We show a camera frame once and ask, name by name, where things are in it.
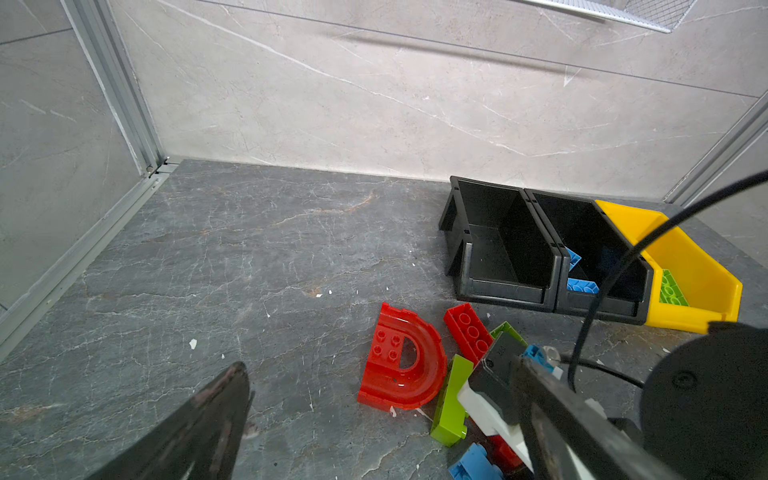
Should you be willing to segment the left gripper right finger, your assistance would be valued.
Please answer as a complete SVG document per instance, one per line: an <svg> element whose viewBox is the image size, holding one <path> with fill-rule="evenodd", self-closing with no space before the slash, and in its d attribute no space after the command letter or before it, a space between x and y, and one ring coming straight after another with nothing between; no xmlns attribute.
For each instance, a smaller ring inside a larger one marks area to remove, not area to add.
<svg viewBox="0 0 768 480"><path fill-rule="evenodd" d="M678 479L530 359L513 358L511 382L537 479Z"/></svg>

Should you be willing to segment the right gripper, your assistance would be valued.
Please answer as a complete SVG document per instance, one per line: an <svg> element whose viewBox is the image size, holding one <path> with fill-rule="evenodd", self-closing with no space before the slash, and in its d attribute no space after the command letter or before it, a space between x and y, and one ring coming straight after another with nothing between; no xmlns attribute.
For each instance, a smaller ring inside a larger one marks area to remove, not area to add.
<svg viewBox="0 0 768 480"><path fill-rule="evenodd" d="M485 435L500 436L533 472L510 377L513 358L532 360L566 386L550 368L524 356L519 342L504 333L475 367L458 399ZM677 347L645 380L637 422L610 419L595 401L576 395L676 472L678 479L763 479L767 475L767 333L763 329L714 322L705 336Z"/></svg>

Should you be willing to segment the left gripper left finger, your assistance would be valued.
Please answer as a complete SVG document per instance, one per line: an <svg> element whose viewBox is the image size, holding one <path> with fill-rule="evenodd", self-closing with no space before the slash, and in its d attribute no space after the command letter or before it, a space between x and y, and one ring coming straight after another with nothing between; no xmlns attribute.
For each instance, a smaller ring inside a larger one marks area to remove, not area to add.
<svg viewBox="0 0 768 480"><path fill-rule="evenodd" d="M253 394L237 361L92 479L229 479Z"/></svg>

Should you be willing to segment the blue lego thin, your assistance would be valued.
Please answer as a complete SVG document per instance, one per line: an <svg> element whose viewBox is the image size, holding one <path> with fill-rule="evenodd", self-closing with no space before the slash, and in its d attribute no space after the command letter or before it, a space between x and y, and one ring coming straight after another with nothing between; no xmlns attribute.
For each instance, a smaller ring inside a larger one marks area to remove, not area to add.
<svg viewBox="0 0 768 480"><path fill-rule="evenodd" d="M493 465L485 448L473 443L464 454L448 468L454 480L503 480L501 469Z"/></svg>

